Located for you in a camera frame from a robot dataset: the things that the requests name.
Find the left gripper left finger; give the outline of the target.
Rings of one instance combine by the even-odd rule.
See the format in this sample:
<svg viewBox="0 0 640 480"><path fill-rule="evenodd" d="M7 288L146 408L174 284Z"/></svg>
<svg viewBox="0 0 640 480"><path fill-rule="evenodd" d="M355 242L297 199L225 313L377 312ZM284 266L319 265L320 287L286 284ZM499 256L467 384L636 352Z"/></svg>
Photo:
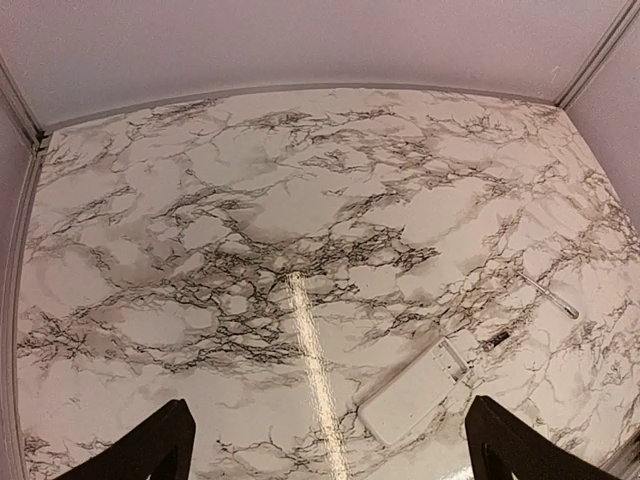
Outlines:
<svg viewBox="0 0 640 480"><path fill-rule="evenodd" d="M61 480L189 478L195 420L183 399L165 403L109 448Z"/></svg>

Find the left aluminium frame post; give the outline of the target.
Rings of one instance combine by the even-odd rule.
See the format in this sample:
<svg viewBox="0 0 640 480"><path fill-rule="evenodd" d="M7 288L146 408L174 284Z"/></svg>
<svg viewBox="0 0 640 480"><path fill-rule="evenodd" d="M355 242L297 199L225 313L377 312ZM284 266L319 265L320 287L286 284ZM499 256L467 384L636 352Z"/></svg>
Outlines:
<svg viewBox="0 0 640 480"><path fill-rule="evenodd" d="M4 58L1 58L1 102L21 137L33 152L46 152L50 135L43 129L13 78Z"/></svg>

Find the white remote control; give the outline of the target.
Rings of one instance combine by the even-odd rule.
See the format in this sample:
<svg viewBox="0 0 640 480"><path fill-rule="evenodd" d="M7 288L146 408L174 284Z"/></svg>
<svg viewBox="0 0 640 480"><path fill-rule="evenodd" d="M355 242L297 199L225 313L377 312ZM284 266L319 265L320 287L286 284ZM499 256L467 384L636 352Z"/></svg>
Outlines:
<svg viewBox="0 0 640 480"><path fill-rule="evenodd" d="M357 407L366 432L393 447L449 400L469 390L480 343L468 328L431 333L412 341Z"/></svg>

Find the black AAA battery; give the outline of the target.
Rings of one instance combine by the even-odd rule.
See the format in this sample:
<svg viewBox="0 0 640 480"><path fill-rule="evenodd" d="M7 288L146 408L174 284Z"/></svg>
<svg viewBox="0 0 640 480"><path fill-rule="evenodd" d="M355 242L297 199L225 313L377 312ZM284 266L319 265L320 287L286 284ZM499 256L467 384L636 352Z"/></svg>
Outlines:
<svg viewBox="0 0 640 480"><path fill-rule="evenodd" d="M509 337L510 337L510 332L508 330L500 331L500 332L496 333L495 335L493 335L491 338L489 338L484 343L483 348L484 348L485 351L491 351L492 349L494 349L498 345L500 345L502 342L507 340Z"/></svg>

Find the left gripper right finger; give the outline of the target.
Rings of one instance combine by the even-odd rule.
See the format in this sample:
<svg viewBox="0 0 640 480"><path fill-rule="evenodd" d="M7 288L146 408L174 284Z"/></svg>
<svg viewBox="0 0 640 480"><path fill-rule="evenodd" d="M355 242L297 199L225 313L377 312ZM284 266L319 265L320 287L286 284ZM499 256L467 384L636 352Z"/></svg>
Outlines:
<svg viewBox="0 0 640 480"><path fill-rule="evenodd" d="M557 447L488 396L477 396L465 417L476 479L605 480L613 476Z"/></svg>

